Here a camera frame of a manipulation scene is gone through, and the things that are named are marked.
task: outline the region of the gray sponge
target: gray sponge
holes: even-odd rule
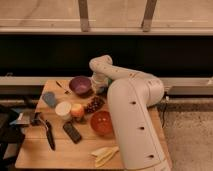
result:
[[[48,91],[42,95],[42,99],[44,102],[51,108],[54,108],[56,106],[56,99],[55,99],[55,94],[51,91]]]

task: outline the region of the floor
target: floor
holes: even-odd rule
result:
[[[213,170],[213,98],[170,99],[158,107],[173,171]]]

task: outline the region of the orange bowl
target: orange bowl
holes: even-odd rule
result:
[[[95,112],[90,120],[90,125],[98,135],[113,133],[110,114],[107,111]]]

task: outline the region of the remote control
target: remote control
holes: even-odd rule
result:
[[[66,122],[63,126],[64,131],[69,135],[71,140],[76,144],[82,137],[78,130],[70,122]]]

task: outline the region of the cable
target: cable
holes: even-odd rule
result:
[[[167,102],[165,104],[165,107],[163,109],[163,113],[162,113],[162,128],[164,127],[165,125],[165,111],[166,111],[166,108],[167,108]]]
[[[164,128],[165,126],[165,112],[166,112],[166,109],[167,109],[167,106],[168,106],[168,102],[169,101],[169,96],[166,96],[166,103],[165,103],[165,106],[163,108],[163,112],[162,112],[162,128]]]

